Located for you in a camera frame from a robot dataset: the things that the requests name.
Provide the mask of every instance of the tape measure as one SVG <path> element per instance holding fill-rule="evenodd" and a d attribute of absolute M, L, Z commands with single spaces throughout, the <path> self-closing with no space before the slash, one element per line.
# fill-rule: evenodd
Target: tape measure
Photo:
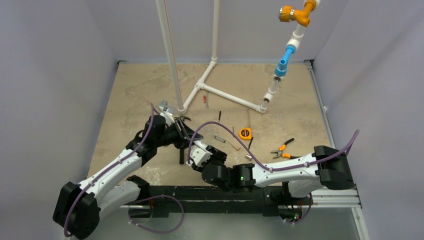
<path fill-rule="evenodd" d="M 251 118 L 249 115 L 249 108 L 247 109 L 247 127 L 240 129 L 238 136 L 241 140 L 250 140 L 252 139 L 252 129 L 251 129 Z"/>

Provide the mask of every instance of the orange pipe fitting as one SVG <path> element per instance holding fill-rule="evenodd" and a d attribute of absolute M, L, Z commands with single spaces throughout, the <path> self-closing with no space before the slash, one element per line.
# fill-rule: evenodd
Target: orange pipe fitting
<path fill-rule="evenodd" d="M 303 6 L 303 10 L 294 9 L 292 6 L 283 6 L 279 11 L 279 20 L 287 23 L 290 21 L 297 21 L 300 25 L 308 27 L 311 21 L 309 19 L 309 14 L 316 6 L 317 3 L 314 0 L 308 0 Z"/>

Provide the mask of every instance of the wrench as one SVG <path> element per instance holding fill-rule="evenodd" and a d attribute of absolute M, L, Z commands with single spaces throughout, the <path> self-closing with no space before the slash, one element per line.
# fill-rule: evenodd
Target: wrench
<path fill-rule="evenodd" d="M 209 92 L 206 91 L 206 109 L 209 109 Z"/>

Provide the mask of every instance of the plier handle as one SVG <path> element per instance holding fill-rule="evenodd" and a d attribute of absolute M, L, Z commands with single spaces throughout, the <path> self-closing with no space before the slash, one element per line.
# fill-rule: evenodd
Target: plier handle
<path fill-rule="evenodd" d="M 286 159 L 298 159 L 298 158 L 300 158 L 299 156 L 292 156 L 288 153 L 283 153 L 286 146 L 289 143 L 293 142 L 294 140 L 295 140 L 294 138 L 290 138 L 281 147 L 279 147 L 278 150 L 271 151 L 272 154 L 277 154 L 275 157 L 273 157 L 273 159 L 276 159 L 276 158 L 279 158 L 279 157 L 283 157 L 283 158 L 286 158 Z"/>

